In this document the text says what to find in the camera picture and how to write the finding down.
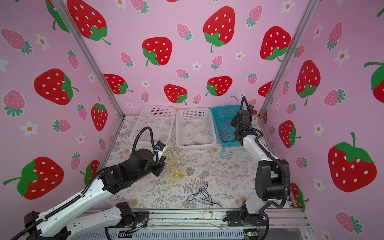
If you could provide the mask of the left aluminium corner post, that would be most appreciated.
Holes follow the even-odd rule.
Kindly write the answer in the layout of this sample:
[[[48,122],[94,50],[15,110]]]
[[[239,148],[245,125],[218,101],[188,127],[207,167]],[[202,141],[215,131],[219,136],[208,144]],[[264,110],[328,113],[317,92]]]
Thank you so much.
[[[53,0],[53,5],[56,7],[58,14],[62,18],[63,22],[67,26],[70,34],[72,35],[75,43],[79,47],[80,51],[82,52],[88,66],[92,70],[92,73],[95,75],[96,79],[99,82],[99,85],[103,89],[104,93],[106,94],[107,98],[109,99],[110,103],[114,107],[117,115],[120,119],[124,119],[125,114],[120,107],[119,103],[117,102],[116,98],[114,97],[113,92],[111,91],[102,71],[100,70],[97,62],[95,61],[95,58],[92,55],[92,52],[88,48],[87,44],[83,40],[83,36],[79,32],[78,28],[76,27],[76,24],[72,17],[70,16],[70,13],[66,6],[66,1],[59,1],[59,0]]]

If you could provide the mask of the aluminium corner post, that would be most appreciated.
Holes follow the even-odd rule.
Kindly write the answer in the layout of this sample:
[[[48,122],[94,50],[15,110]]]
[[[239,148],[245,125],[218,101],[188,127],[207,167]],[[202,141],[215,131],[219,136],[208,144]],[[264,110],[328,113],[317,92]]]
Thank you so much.
[[[53,0],[53,5],[56,7],[58,14],[62,18],[63,22],[67,26],[70,34],[72,35],[75,43],[79,47],[80,51],[82,52],[88,66],[92,70],[92,73],[95,75],[96,79],[99,82],[99,85],[103,89],[104,93],[106,94],[107,98],[109,99],[110,103],[114,107],[117,115],[120,119],[124,119],[125,114],[120,107],[119,103],[117,102],[116,98],[114,97],[113,92],[111,91],[102,71],[100,70],[97,62],[95,61],[95,58],[92,55],[92,52],[88,48],[87,44],[83,40],[83,36],[79,32],[78,28],[76,27],[76,24],[72,17],[70,16],[70,13],[66,6],[66,1],[59,1],[59,0]]]
[[[288,66],[289,66],[290,62],[293,59],[294,50],[296,49],[296,47],[299,45],[300,41],[302,40],[302,37],[303,37],[304,33],[306,32],[315,12],[317,10],[319,3],[320,3],[319,0],[311,0],[308,2],[307,7],[305,8],[305,11],[303,13],[303,16],[302,16],[301,20],[299,21],[297,29],[296,29],[293,37],[292,37],[290,46],[288,47],[288,50],[284,54],[284,58],[282,60],[282,63],[279,66],[278,71],[275,75],[275,78],[272,82],[272,86],[268,92],[267,98],[266,98],[260,112],[258,113],[258,117],[260,119],[264,116],[265,112],[267,111],[269,104],[272,102],[272,98],[273,98],[275,92],[277,91],[277,88],[278,88],[281,80],[283,79],[285,72],[288,70]]]

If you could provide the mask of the left white plastic basket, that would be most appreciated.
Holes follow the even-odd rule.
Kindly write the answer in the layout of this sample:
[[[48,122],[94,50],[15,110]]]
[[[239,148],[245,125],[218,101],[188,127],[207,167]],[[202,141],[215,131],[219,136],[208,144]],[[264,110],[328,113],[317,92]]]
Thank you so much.
[[[176,111],[176,108],[167,106],[144,107],[131,133],[131,141],[135,140],[141,129],[151,127],[154,142],[162,142],[167,145],[171,138]]]

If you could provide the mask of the middle white plastic basket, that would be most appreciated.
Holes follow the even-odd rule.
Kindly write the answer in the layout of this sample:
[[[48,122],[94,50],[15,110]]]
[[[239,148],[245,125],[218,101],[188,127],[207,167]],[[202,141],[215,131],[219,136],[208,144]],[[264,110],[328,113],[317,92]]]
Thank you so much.
[[[217,143],[211,110],[182,109],[176,112],[176,146],[182,149],[208,148]]]

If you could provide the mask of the teal plastic basket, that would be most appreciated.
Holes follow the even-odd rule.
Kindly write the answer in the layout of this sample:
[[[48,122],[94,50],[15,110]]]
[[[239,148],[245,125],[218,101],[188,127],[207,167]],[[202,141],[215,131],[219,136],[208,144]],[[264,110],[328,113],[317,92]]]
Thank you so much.
[[[231,120],[238,113],[238,105],[211,108],[218,139],[223,148],[239,147],[241,143],[234,140],[235,128],[230,125]]]

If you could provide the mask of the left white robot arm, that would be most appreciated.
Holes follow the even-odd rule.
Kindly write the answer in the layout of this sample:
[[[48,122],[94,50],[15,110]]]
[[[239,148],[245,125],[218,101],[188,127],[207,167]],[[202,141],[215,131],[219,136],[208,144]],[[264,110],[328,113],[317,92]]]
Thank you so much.
[[[24,218],[25,228],[13,239],[28,234],[29,240],[73,240],[101,228],[122,228],[133,225],[137,231],[142,224],[127,202],[88,217],[81,217],[95,204],[131,187],[149,174],[159,176],[165,166],[167,146],[155,143],[151,127],[144,127],[136,136],[128,160],[95,172],[83,190],[59,205]]]

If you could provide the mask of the right aluminium corner post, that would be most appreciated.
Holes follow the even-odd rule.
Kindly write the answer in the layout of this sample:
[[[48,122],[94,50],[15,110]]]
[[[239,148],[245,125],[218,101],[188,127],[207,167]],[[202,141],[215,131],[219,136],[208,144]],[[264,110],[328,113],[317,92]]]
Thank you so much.
[[[268,92],[267,98],[266,98],[260,112],[258,113],[258,117],[260,119],[264,116],[265,112],[267,111],[269,104],[272,102],[272,98],[273,98],[275,92],[277,91],[277,88],[278,88],[281,80],[283,79],[285,72],[288,70],[288,66],[289,66],[290,62],[293,59],[294,50],[296,49],[296,47],[299,45],[300,41],[302,40],[302,37],[303,37],[304,33],[306,32],[315,12],[317,10],[319,3],[320,3],[319,0],[311,0],[308,2],[307,7],[305,8],[305,11],[303,13],[303,16],[302,16],[301,20],[299,21],[297,29],[296,29],[293,37],[292,37],[290,46],[288,47],[288,50],[284,54],[284,58],[282,60],[282,63],[279,66],[278,71],[275,75],[275,78],[272,82],[272,86]]]

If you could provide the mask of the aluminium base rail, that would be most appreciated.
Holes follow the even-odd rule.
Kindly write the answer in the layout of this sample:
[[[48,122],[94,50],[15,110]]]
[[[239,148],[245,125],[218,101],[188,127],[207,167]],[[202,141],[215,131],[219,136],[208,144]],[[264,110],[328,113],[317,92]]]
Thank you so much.
[[[147,220],[134,233],[131,227],[101,227],[79,240],[314,240],[309,221],[299,209],[267,209],[267,221],[229,226],[223,219],[236,209],[135,209]]]

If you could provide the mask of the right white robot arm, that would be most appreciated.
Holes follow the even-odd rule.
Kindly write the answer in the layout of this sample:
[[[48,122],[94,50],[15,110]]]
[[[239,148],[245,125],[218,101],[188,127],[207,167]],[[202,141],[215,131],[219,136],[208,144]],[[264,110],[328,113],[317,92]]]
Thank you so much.
[[[282,209],[290,195],[290,166],[286,160],[278,159],[260,142],[263,133],[251,127],[252,112],[239,110],[231,121],[235,127],[234,135],[242,147],[258,160],[255,177],[255,193],[242,204],[234,214],[227,212],[223,219],[229,226],[243,224],[251,226],[267,221],[265,210],[270,206]]]

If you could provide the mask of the white plastic basket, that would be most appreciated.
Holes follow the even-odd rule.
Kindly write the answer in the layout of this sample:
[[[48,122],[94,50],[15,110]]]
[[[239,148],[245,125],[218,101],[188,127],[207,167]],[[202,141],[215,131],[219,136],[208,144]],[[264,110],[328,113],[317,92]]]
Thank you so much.
[[[144,107],[131,133],[131,141],[135,140],[141,129],[151,127],[154,142],[162,142],[167,145],[171,138],[176,111],[176,108],[167,106]]]
[[[211,110],[182,109],[176,112],[176,146],[182,149],[208,148],[217,143]]]

